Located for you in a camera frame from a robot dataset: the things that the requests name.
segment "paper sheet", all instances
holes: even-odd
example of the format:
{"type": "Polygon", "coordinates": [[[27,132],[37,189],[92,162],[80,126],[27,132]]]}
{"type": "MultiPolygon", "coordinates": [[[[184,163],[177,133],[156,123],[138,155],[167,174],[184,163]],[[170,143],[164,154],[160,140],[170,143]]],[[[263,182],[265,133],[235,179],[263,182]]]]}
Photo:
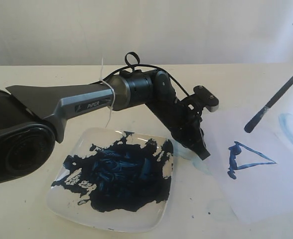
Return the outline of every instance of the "paper sheet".
{"type": "Polygon", "coordinates": [[[293,155],[262,124],[244,132],[252,116],[220,111],[205,115],[201,125],[211,153],[205,163],[244,223],[293,210],[293,155]]]}

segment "white table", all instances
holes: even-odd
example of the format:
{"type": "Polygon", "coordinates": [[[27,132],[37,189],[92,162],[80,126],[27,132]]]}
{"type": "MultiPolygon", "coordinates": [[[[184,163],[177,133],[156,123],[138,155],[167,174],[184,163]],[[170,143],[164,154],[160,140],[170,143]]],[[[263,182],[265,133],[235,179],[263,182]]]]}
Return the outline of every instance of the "white table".
{"type": "MultiPolygon", "coordinates": [[[[117,68],[105,66],[104,75],[117,68]]],[[[166,65],[163,68],[190,93],[196,85],[206,86],[219,98],[221,109],[250,106],[256,111],[293,74],[293,65],[288,63],[166,65]]],[[[96,81],[99,74],[100,66],[4,66],[0,67],[0,89],[10,85],[88,84],[96,81]]],[[[177,94],[184,97],[178,89],[177,94]]],[[[280,132],[278,115],[287,112],[293,113],[293,86],[264,120],[280,132]]],[[[56,144],[51,157],[39,170],[0,184],[0,238],[293,239],[293,212],[243,225],[232,213],[214,178],[181,157],[175,161],[165,215],[150,232],[103,231],[54,215],[45,204],[51,182],[82,132],[90,127],[104,127],[108,115],[108,109],[101,109],[69,120],[63,143],[56,144]]],[[[145,106],[114,112],[108,128],[170,137],[168,130],[145,106]]]]}

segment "white zip tie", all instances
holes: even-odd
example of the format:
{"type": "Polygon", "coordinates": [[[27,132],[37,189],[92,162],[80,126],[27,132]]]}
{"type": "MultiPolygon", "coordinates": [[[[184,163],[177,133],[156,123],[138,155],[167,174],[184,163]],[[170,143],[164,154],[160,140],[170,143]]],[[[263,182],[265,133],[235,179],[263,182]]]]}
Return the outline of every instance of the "white zip tie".
{"type": "Polygon", "coordinates": [[[113,109],[113,104],[115,103],[115,100],[116,100],[116,93],[115,93],[115,90],[109,85],[109,83],[105,82],[102,78],[102,71],[103,71],[103,57],[101,59],[101,69],[100,69],[100,78],[99,80],[105,84],[106,86],[108,86],[110,88],[110,90],[112,91],[112,95],[113,95],[113,100],[112,100],[112,104],[111,106],[109,106],[109,109],[110,109],[110,113],[109,113],[109,119],[108,119],[108,122],[105,126],[105,128],[108,126],[110,120],[111,120],[111,115],[112,115],[112,109],[113,109]]]}

